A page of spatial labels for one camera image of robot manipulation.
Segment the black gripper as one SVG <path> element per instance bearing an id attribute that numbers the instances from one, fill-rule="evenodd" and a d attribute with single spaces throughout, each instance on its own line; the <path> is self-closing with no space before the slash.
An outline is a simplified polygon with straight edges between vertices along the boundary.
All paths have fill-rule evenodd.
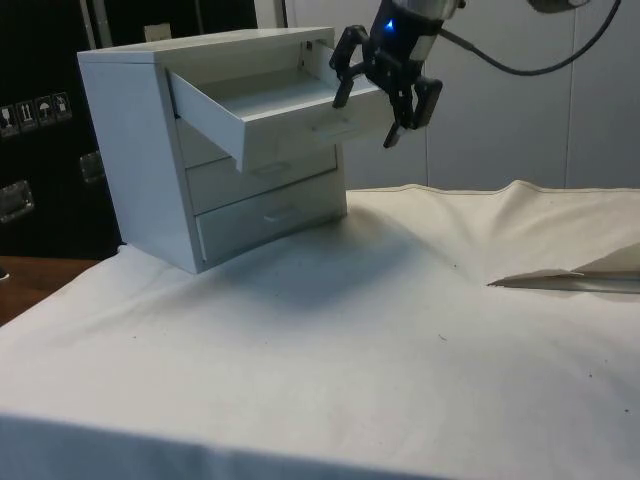
<path id="1" fill-rule="evenodd" d="M 347 104 L 355 79 L 362 75 L 389 94 L 394 121 L 385 149 L 396 146 L 404 131 L 431 121 L 443 82 L 420 76 L 445 20 L 445 1 L 382 1 L 370 37 L 364 26 L 348 26 L 334 49 L 329 66 L 339 80 L 335 109 Z M 371 71 L 364 61 L 351 64 L 356 48 L 367 47 L 370 40 L 368 54 L 375 61 Z"/>

